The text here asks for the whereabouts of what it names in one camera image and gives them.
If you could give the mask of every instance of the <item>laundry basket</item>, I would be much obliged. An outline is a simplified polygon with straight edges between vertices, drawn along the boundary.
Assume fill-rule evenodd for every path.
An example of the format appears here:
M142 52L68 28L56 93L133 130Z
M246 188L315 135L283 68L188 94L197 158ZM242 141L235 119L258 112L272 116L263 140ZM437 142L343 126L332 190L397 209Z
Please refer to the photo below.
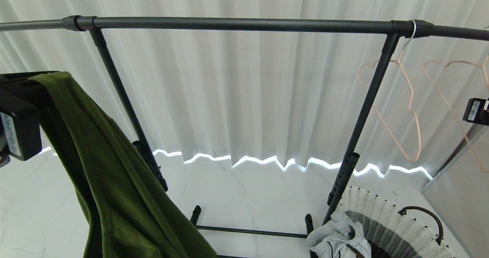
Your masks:
M435 234L415 218L406 215L408 210L420 210L432 216L438 224ZM365 239L372 246L372 258L454 258L453 252L443 242L443 227L435 214L417 206L403 209L367 190L349 187L340 200L337 211L346 213L353 222L363 226ZM359 257L351 249L342 258Z

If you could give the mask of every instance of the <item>bottom rack bar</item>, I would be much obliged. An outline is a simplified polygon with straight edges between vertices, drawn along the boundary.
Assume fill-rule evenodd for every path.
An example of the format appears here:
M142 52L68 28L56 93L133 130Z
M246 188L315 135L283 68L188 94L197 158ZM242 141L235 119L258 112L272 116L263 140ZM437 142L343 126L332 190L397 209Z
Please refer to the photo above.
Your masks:
M199 216L201 215L202 209L200 206L195 206L194 211L192 212L192 217L190 218L190 222L200 230L214 230L214 231L222 231L222 232L237 232L237 233L248 233L248 234L258 234L258 235L270 235L270 236L280 236L280 237L293 237L293 238L307 238L307 235L313 231L313 218L310 214L306 215L306 230L307 234L297 234L297 233L286 233L286 232L274 232L274 231L263 231L263 230L250 230L250 229L234 229L234 228L222 228L222 227L210 227L210 226L199 226L197 225L197 221L199 220ZM311 258L317 258L316 253L309 251L309 256ZM223 256L218 255L218 258L244 258L238 256Z

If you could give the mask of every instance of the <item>white curtain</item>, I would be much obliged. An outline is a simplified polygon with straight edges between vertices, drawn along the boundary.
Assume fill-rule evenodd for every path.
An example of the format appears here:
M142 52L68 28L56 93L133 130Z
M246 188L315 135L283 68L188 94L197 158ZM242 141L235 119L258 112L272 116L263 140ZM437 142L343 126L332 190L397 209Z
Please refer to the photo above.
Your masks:
M489 0L0 0L0 22L84 16L192 16L409 20L482 29ZM356 80L378 59L385 36L294 32L106 29L112 57L152 148L197 153L277 156L306 166L311 157L341 161L365 93ZM393 58L397 58L402 39ZM136 136L87 32L0 33L0 72L69 71L131 140ZM481 63L487 42L414 39L403 57L413 83L423 150L409 163L372 111L356 152L357 170L372 163L425 167L435 174L463 140L456 122L423 75L428 60ZM373 68L362 77L370 82ZM472 66L428 68L459 117L468 98L486 98ZM407 153L417 150L409 88L389 66L376 99ZM470 124L464 123L465 129Z

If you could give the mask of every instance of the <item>green fabric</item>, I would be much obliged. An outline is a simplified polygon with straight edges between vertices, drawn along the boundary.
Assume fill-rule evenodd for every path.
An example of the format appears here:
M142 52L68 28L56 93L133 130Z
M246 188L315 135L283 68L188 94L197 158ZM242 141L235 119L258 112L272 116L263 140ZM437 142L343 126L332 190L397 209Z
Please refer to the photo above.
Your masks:
M84 258L206 258L215 251L119 129L67 72L31 79L51 99L40 123L89 222Z

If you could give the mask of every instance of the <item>hanger hook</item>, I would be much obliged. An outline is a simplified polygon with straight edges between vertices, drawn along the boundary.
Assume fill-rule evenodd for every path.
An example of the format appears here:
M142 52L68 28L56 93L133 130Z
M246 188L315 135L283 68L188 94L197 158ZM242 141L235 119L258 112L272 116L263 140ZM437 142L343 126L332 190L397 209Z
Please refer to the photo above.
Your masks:
M404 44L404 46L402 46L402 50L401 51L404 51L404 49L406 48L407 44L409 42L411 42L411 40L413 40L413 38L414 38L414 35L416 35L416 20L411 19L410 21L412 21L413 24L414 24L413 34L411 35L411 37L409 38L409 40L406 42L406 44Z

